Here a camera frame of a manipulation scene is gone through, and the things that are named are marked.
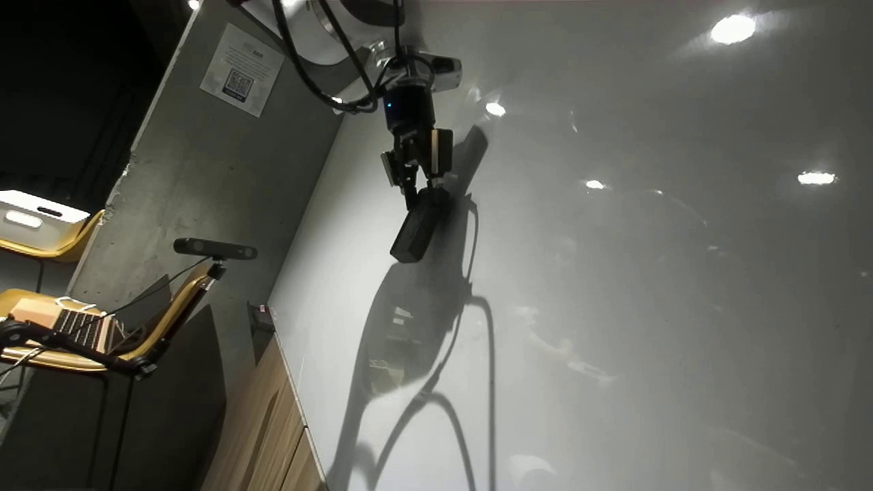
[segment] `robotic arm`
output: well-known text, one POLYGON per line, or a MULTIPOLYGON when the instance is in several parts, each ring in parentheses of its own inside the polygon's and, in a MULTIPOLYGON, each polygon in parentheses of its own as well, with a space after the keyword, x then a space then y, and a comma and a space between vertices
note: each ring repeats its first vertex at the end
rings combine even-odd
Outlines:
POLYGON ((437 127, 435 93, 454 90, 462 82, 462 60, 437 56, 400 45, 400 0, 390 4, 390 23, 364 21, 375 10, 384 18, 381 0, 233 0, 267 30, 274 30, 291 56, 301 78, 316 97, 340 111, 375 111, 381 101, 392 147, 381 152, 388 182, 407 198, 407 221, 390 248, 399 262, 421 262, 430 233, 450 203, 448 173, 454 171, 454 130, 437 127), (392 56, 381 64, 377 82, 369 78, 358 48, 379 52, 392 44, 392 56), (366 96, 338 101, 324 96, 309 78, 301 60, 336 64, 350 56, 366 82, 366 96))

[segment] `chair backrest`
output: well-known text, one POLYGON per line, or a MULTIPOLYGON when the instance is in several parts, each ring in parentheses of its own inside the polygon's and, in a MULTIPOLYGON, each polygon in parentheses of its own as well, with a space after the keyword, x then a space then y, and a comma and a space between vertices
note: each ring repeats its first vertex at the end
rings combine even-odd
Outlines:
POLYGON ((220 276, 220 263, 204 262, 199 263, 184 285, 173 293, 166 310, 158 315, 158 322, 147 330, 147 336, 132 347, 128 352, 121 352, 117 360, 125 364, 147 364, 156 362, 177 328, 193 314, 211 284, 220 276))
POLYGON ((87 238, 95 231, 95 227, 100 223, 103 214, 106 214, 103 209, 92 213, 79 229, 65 233, 53 248, 34 248, 34 244, 23 244, 23 243, 10 243, 10 240, 0 240, 0 248, 5 248, 10 253, 34 255, 34 258, 77 262, 87 244, 87 238))
POLYGON ((57 244, 57 262, 79 262, 89 233, 98 229, 100 217, 106 214, 106 209, 92 213, 79 229, 77 233, 70 233, 65 243, 57 244))

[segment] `wooden chair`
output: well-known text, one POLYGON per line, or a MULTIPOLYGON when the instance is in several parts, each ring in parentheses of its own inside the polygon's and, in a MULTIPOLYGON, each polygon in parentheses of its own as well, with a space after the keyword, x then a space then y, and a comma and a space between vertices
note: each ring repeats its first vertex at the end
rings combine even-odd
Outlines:
POLYGON ((46 276, 46 262, 79 262, 89 233, 100 223, 106 209, 92 213, 81 227, 70 229, 65 238, 61 238, 55 244, 28 244, 19 240, 0 238, 0 251, 10 251, 16 255, 28 255, 38 262, 38 276, 36 276, 36 292, 44 289, 44 276, 46 276))
POLYGON ((115 484, 133 397, 133 381, 151 375, 158 367, 158 360, 166 352, 173 336, 197 310, 197 306, 201 303, 208 289, 220 277, 220 272, 220 255, 204 255, 173 293, 170 306, 158 314, 158 318, 147 328, 128 328, 115 314, 98 310, 95 306, 68 296, 49 296, 28 289, 0 292, 0 360, 8 360, 14 364, 98 375, 103 381, 98 430, 87 468, 89 482, 95 479, 95 453, 106 415, 106 374, 115 370, 125 374, 128 378, 121 435, 115 445, 109 478, 109 482, 115 484), (87 330, 89 336, 77 336, 68 328, 64 328, 64 318, 68 318, 70 314, 79 314, 81 318, 92 322, 92 330, 87 330))

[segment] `ceiling light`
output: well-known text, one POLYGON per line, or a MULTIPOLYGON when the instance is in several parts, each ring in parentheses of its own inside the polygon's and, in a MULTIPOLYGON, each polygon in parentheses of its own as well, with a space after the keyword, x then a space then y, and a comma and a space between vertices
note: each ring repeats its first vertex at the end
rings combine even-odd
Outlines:
POLYGON ((821 184, 838 182, 838 173, 834 171, 799 171, 796 182, 811 184, 811 188, 821 188, 821 184))
POLYGON ((714 44, 741 44, 751 34, 756 34, 756 18, 748 14, 726 17, 710 30, 714 44))

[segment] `dark ceiling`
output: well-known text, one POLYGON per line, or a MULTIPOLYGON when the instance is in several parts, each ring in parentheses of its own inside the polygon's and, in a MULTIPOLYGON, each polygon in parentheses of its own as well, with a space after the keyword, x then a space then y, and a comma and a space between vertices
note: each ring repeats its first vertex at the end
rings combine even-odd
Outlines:
POLYGON ((0 188, 100 206, 186 21, 186 0, 8 2, 0 188))

